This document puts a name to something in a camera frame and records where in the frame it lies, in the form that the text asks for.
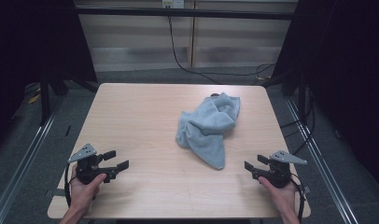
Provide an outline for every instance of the gray carpet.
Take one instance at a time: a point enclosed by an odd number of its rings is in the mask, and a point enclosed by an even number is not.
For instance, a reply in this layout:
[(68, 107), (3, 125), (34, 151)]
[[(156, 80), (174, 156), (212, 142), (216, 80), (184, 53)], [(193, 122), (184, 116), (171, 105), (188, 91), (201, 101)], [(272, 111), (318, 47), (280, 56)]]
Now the gray carpet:
[[(197, 71), (249, 74), (255, 68), (205, 68)], [(268, 76), (271, 70), (263, 73)], [(209, 75), (222, 84), (250, 85), (255, 81), (252, 76)], [(197, 83), (216, 84), (212, 80), (180, 69), (162, 69), (132, 72), (110, 72), (98, 74), (99, 84), (103, 82), (142, 82), (142, 83)], [(54, 189), (63, 173), (65, 162), (77, 140), (82, 124), (87, 116), (94, 93), (82, 89), (71, 82), (67, 83), (69, 92), (58, 108), (55, 120), (44, 140), (30, 171), (21, 184), (13, 204), (7, 212), (4, 223), (57, 223), (48, 218), (47, 210), (51, 200), (49, 190)], [(289, 113), (287, 99), (280, 86), (267, 89), (276, 117), (280, 125), (293, 121)], [(10, 125), (10, 132), (0, 145), (0, 195), (4, 192), (10, 178), (14, 175), (21, 158), (35, 136), (41, 118), (40, 102), (28, 105), (26, 95), (20, 109)], [(313, 136), (333, 172), (344, 195), (350, 202), (359, 223), (379, 223), (379, 188), (367, 171), (353, 157), (350, 147), (344, 140), (338, 139), (334, 128), (321, 110), (315, 105), (316, 127)], [(312, 114), (308, 117), (309, 127), (313, 126)], [(282, 128), (288, 149), (292, 152), (303, 143), (296, 125)], [(307, 194), (311, 206), (311, 216), (303, 223), (344, 223), (324, 180), (315, 166), (307, 147), (302, 148), (298, 156), (308, 160), (306, 166), (297, 165), (297, 171), (305, 186), (311, 190)], [(251, 223), (261, 223), (252, 219)], [(116, 220), (96, 220), (95, 223), (116, 223)], [(278, 218), (265, 219), (262, 223), (281, 223)]]

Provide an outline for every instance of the crumpled towel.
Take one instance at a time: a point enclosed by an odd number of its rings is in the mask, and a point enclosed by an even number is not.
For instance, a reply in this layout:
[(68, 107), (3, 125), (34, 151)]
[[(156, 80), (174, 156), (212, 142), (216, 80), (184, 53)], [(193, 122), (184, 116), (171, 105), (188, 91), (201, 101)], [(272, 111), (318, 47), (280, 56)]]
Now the crumpled towel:
[(240, 98), (225, 92), (206, 97), (193, 113), (182, 112), (175, 140), (221, 170), (225, 166), (223, 134), (235, 127), (239, 108)]

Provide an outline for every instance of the hand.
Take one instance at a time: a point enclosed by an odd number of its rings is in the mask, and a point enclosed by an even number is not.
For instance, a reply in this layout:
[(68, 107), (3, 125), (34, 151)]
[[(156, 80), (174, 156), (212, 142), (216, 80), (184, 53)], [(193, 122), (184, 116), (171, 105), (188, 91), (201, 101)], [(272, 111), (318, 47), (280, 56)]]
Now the hand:
[[(77, 165), (73, 167), (72, 178), (77, 176)], [(106, 174), (96, 176), (88, 185), (82, 184), (78, 178), (70, 182), (71, 205), (60, 223), (78, 223), (89, 211), (91, 201), (99, 193), (100, 184), (105, 180)]]
[(283, 222), (285, 224), (300, 223), (295, 213), (294, 184), (290, 182), (285, 187), (277, 189), (263, 176), (259, 177), (259, 182), (269, 191), (274, 207), (279, 211)]

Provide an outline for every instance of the power outlet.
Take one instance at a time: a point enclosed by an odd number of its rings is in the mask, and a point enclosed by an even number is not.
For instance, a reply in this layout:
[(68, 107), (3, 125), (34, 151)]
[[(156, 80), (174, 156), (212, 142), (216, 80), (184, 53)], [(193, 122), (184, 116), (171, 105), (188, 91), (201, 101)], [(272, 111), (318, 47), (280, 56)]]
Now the power outlet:
[(162, 0), (163, 8), (173, 8), (173, 0)]
[(184, 0), (173, 0), (173, 8), (184, 8)]

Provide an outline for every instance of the wooden table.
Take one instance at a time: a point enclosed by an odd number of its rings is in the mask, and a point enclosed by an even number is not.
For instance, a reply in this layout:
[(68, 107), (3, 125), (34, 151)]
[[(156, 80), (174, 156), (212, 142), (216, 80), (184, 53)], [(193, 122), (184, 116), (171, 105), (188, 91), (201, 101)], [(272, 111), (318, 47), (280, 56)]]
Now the wooden table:
[[(204, 97), (223, 91), (240, 97), (241, 108), (236, 127), (224, 134), (226, 165), (218, 171), (180, 147), (175, 135), (182, 111), (192, 112)], [(249, 161), (268, 170), (257, 155), (287, 151), (262, 87), (103, 84), (73, 154), (87, 143), (98, 154), (117, 150), (117, 157), (101, 167), (130, 161), (117, 179), (102, 184), (89, 218), (278, 217), (268, 192), (244, 168)], [(63, 178), (58, 189), (63, 189)], [(55, 196), (48, 215), (60, 218), (66, 210), (65, 198)], [(309, 215), (306, 203), (303, 216)]]

